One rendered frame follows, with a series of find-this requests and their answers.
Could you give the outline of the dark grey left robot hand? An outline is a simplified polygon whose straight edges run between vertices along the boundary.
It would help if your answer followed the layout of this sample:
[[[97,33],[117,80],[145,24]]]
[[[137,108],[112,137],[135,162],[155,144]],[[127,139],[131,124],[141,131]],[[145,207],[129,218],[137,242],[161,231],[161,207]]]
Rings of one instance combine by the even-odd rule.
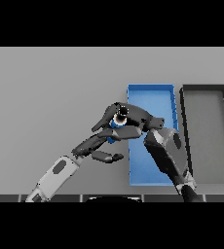
[[[109,154],[99,151],[99,148],[107,141],[105,137],[99,137],[97,134],[84,140],[81,144],[75,147],[71,153],[76,160],[87,156],[92,156],[93,160],[98,160],[104,163],[112,163],[114,161],[122,160],[122,154]]]

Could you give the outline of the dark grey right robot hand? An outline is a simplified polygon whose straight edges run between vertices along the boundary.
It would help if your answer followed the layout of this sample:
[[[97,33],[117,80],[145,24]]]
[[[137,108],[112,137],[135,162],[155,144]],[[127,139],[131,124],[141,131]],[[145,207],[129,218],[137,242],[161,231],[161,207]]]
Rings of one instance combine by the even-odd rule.
[[[129,110],[126,125],[122,128],[111,128],[109,123],[113,114],[123,105]],[[162,129],[164,123],[164,118],[156,118],[138,106],[115,102],[106,108],[101,120],[92,128],[92,132],[101,128],[101,132],[98,134],[99,137],[111,137],[114,140],[133,139],[139,138],[143,132]]]

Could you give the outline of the blue pipe with pale ring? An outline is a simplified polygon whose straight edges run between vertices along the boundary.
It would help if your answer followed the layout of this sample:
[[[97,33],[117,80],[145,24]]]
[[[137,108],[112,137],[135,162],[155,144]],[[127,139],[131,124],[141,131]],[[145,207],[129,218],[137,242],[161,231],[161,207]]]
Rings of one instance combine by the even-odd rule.
[[[128,108],[123,105],[120,106],[118,110],[112,116],[112,119],[109,123],[111,128],[122,128],[127,123],[127,113],[129,112]]]

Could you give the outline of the blue rectangular bin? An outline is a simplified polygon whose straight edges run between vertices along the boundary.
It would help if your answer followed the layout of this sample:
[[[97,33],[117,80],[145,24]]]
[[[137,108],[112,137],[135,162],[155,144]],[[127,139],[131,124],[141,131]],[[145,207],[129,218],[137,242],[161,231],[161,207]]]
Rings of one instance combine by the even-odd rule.
[[[138,106],[154,117],[164,118],[164,127],[178,128],[176,97],[173,84],[128,84],[128,103]],[[128,141],[130,185],[137,187],[171,186],[165,173],[155,164],[143,145],[146,133]]]

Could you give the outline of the dark grey rectangular bin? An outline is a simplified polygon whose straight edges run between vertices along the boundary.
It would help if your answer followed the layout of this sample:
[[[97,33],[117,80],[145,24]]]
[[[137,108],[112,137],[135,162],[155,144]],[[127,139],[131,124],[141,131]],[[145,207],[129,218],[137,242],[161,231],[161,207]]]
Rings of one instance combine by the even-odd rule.
[[[224,84],[179,91],[188,161],[198,184],[224,184]]]

